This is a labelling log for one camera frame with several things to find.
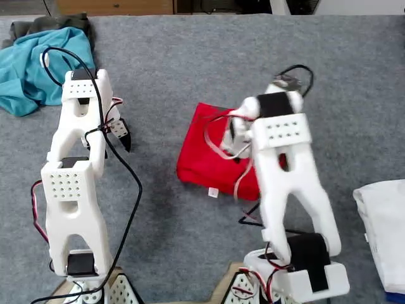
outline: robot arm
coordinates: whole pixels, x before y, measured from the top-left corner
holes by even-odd
[[[295,271],[283,270],[275,276],[274,287],[296,301],[307,302],[349,291],[346,270],[343,265],[331,263],[329,257],[340,253],[339,232],[327,193],[318,178],[311,150],[311,134],[302,110],[302,96],[297,83],[290,77],[277,78],[264,95],[246,98],[242,106],[231,115],[249,118],[230,118],[221,147],[235,155],[242,143],[251,143],[250,151],[241,157],[251,157],[261,193],[260,212],[263,219],[263,240],[268,242],[283,265],[292,265]],[[287,168],[279,165],[284,154]],[[288,238],[285,233],[284,215],[287,198],[297,197],[313,222],[315,234]],[[308,246],[316,246],[314,256]],[[266,251],[254,251],[245,258],[249,268],[268,277],[274,269],[266,260],[257,258]],[[322,260],[317,265],[311,259]],[[298,260],[304,261],[297,267]],[[314,277],[308,264],[324,272],[324,286],[313,288]]]
[[[96,84],[106,126],[129,150],[130,133],[118,108],[112,107],[115,101],[105,70],[97,72]],[[105,278],[112,263],[95,187],[104,170],[106,141],[97,130],[103,123],[91,80],[81,70],[67,72],[59,126],[41,170],[47,201],[46,230],[55,273],[71,281],[85,277],[90,287]],[[90,149],[89,156],[68,157],[79,139]],[[82,237],[88,248],[69,250],[72,235]]]

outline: perforated white panel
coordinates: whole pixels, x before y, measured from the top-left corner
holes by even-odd
[[[63,88],[64,97],[68,98],[90,98],[96,97],[91,80],[72,80]]]
[[[109,304],[139,304],[124,275],[119,275],[110,289]]]
[[[59,201],[76,201],[81,195],[82,172],[73,168],[59,168],[48,171],[42,176],[44,187],[54,199]]]
[[[308,122],[303,113],[257,119],[252,131],[259,150],[311,142]]]
[[[111,124],[110,129],[111,129],[112,133],[118,138],[128,134],[128,130],[125,127],[124,123],[119,120],[116,122],[113,122]]]
[[[78,287],[74,284],[73,288],[70,290],[71,293],[79,293],[82,291],[88,291],[89,288],[83,282],[77,282],[82,288]],[[72,304],[97,304],[100,302],[102,292],[99,291],[98,293],[91,293],[91,294],[83,294],[82,296],[71,296],[66,298],[63,303],[72,303]]]
[[[246,294],[241,291],[234,290],[232,289],[233,287],[255,292],[255,288],[252,286],[247,276],[245,274],[238,274],[231,288],[229,289],[229,292],[223,304],[259,304],[259,292],[252,296],[251,294]],[[272,292],[271,299],[273,300],[274,304],[299,304],[292,298],[282,296],[277,291]]]

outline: wooden board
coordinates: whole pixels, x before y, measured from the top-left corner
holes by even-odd
[[[172,15],[173,0],[57,0],[63,15]]]
[[[229,284],[232,281],[232,278],[234,277],[235,273],[238,271],[239,267],[242,267],[243,263],[231,263],[229,266],[229,269],[227,273],[223,276],[222,280],[219,282],[219,284],[215,287],[213,294],[211,295],[211,298],[207,302],[159,302],[159,304],[219,304],[221,303],[223,297],[225,296],[225,293],[228,290]],[[121,268],[116,268],[110,279],[109,283],[112,285],[112,283],[115,281],[117,275],[119,273],[122,273]],[[62,284],[60,284],[53,295],[64,295],[69,293],[69,291],[72,289],[73,283],[65,281]],[[46,302],[47,304],[62,304],[64,299],[58,299],[58,300],[51,300]]]

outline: wooden furniture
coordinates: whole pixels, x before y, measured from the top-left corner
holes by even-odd
[[[89,16],[172,15],[176,0],[57,0],[63,15],[87,12]]]

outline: dark green cloth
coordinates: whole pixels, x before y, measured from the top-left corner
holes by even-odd
[[[1,48],[4,49],[12,46],[17,38],[29,34],[43,32],[45,30],[59,30],[65,27],[75,27],[83,30],[84,34],[89,39],[91,49],[94,49],[94,33],[86,13],[59,17],[42,16],[32,22],[13,22],[10,27],[10,39],[4,40]]]

